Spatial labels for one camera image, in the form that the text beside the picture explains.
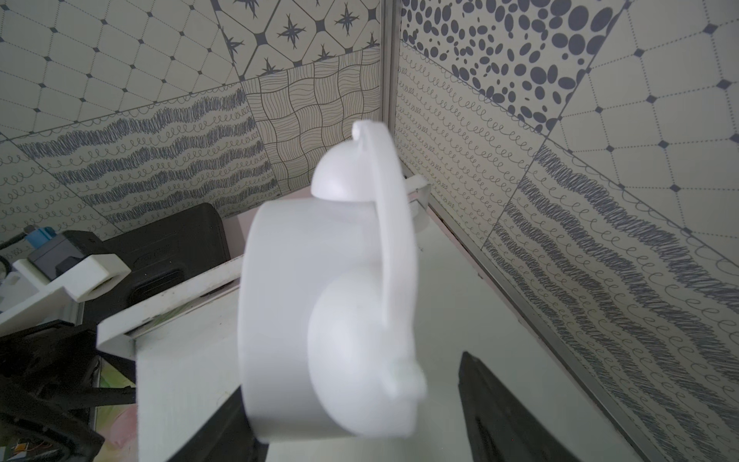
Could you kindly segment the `white plastic twin-bell alarm clock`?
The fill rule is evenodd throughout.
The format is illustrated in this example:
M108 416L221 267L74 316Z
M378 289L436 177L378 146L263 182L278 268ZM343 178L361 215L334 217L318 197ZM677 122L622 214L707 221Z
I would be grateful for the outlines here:
M418 248L388 128L357 121L309 198L264 203L242 256L238 358L264 443L407 437L425 398Z

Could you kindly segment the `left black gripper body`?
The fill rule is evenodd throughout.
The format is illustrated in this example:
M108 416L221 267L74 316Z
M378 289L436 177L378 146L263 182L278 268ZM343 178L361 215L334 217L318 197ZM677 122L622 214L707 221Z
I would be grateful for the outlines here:
M131 385L101 388L103 362ZM94 410L136 402L135 364L96 348L88 327L44 323L1 338L1 459L92 461L104 437Z

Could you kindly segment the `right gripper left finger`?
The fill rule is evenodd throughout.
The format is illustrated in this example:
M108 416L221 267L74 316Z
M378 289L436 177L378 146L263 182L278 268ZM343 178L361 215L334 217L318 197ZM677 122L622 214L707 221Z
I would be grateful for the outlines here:
M265 462L268 450L249 424L238 388L169 462Z

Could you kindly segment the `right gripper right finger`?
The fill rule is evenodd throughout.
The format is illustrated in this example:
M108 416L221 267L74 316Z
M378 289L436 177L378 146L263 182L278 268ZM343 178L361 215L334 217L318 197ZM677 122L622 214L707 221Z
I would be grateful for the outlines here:
M469 352L462 354L458 378L473 460L577 460L490 369Z

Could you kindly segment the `white two-tier shelf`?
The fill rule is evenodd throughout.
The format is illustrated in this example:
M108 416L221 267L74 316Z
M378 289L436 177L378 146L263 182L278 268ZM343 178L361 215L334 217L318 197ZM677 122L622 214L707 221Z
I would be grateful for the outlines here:
M452 296L475 272L418 245L427 195L266 203L241 256L102 321L140 460L635 460L510 311Z

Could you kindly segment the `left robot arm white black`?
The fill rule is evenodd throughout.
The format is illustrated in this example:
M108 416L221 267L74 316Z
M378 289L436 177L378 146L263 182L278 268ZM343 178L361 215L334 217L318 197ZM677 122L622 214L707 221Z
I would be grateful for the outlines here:
M93 460L107 442L94 410L134 404L138 381L133 359L97 348L98 327L227 262L221 217L200 204L109 240L30 226L15 242L32 251L1 264L1 456ZM99 387L100 362L129 385Z

